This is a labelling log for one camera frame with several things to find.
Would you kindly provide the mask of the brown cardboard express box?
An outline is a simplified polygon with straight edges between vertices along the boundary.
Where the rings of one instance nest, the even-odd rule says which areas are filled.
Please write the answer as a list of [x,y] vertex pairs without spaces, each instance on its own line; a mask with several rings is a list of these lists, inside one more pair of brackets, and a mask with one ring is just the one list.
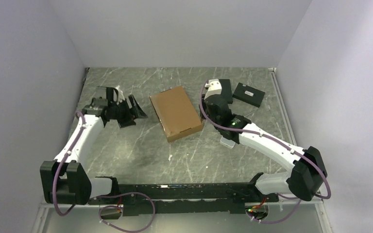
[[150,96],[167,141],[173,142],[203,129],[203,123],[182,86]]

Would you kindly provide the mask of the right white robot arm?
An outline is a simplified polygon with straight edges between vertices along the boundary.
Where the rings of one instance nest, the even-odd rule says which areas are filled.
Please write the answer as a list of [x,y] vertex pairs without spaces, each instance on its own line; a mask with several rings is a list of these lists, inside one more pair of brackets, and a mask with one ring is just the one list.
[[203,120],[221,135],[224,144],[239,144],[262,153],[276,161],[284,172],[254,174],[248,182],[209,182],[194,180],[194,169],[189,167],[193,155],[185,156],[185,168],[180,176],[169,174],[150,184],[138,183],[154,199],[232,198],[235,201],[276,201],[279,195],[310,201],[322,184],[327,184],[327,173],[320,152],[309,147],[289,144],[259,128],[244,116],[233,114],[220,95],[202,98],[200,113],[190,102],[151,99],[168,142],[173,142],[203,129]]

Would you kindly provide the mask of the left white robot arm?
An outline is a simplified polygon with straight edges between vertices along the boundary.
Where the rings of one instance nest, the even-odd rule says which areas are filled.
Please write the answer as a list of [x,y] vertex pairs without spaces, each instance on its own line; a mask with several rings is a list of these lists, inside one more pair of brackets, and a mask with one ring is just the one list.
[[76,112],[78,123],[63,149],[40,166],[44,199],[51,204],[85,205],[94,198],[113,204],[120,190],[114,177],[89,178],[85,165],[90,149],[110,121],[120,128],[133,126],[146,118],[133,94],[125,95],[119,86],[98,86],[91,102]]

